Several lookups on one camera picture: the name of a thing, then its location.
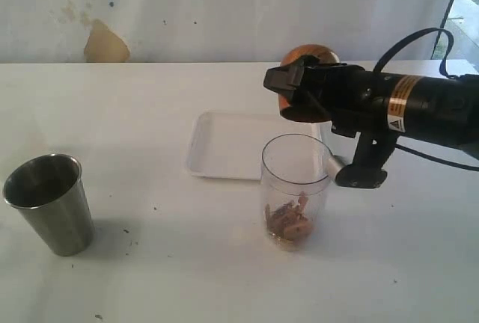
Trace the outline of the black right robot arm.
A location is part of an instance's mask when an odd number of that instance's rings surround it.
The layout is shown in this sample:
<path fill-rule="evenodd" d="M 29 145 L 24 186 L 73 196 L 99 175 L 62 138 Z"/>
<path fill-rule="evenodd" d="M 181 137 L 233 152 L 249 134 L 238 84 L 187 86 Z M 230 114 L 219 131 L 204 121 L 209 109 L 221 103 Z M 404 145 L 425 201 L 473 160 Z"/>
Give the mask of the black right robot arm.
<path fill-rule="evenodd" d="M 288 104 L 282 116 L 330 121 L 332 131 L 401 135 L 472 153 L 478 149 L 478 77 L 379 73 L 303 56 L 266 71 L 263 86 Z"/>

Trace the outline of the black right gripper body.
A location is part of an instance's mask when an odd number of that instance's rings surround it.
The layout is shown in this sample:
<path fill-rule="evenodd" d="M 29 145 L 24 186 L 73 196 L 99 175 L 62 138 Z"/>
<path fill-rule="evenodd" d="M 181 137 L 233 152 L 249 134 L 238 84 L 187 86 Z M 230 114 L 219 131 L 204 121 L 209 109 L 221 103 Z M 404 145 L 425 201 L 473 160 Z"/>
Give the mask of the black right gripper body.
<path fill-rule="evenodd" d="M 318 62 L 310 91 L 328 111 L 340 135 L 393 134 L 387 123 L 387 106 L 393 75 L 375 73 L 356 64 Z"/>

